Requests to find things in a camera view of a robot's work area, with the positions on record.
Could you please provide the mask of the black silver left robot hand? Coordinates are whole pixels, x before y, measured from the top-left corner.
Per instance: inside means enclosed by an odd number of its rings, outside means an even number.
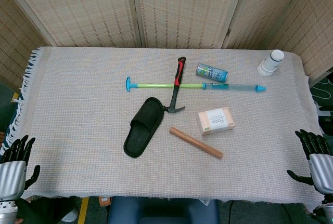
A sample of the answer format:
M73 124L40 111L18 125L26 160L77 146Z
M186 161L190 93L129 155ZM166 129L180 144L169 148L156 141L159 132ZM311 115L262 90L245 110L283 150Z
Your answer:
M27 166L35 138L25 135L16 139L11 147L1 157L1 201L14 201L33 185L39 175L41 167L36 165L31 178L26 179Z

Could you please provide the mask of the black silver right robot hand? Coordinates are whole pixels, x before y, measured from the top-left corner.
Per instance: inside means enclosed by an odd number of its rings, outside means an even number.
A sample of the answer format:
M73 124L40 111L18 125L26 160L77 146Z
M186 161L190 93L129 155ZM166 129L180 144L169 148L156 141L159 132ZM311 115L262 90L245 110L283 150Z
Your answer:
M327 140L313 132L304 129L296 130L306 159L308 161L310 176L296 175L287 170L287 174L295 181L313 186L317 192L324 196L322 203L332 203L332 150Z

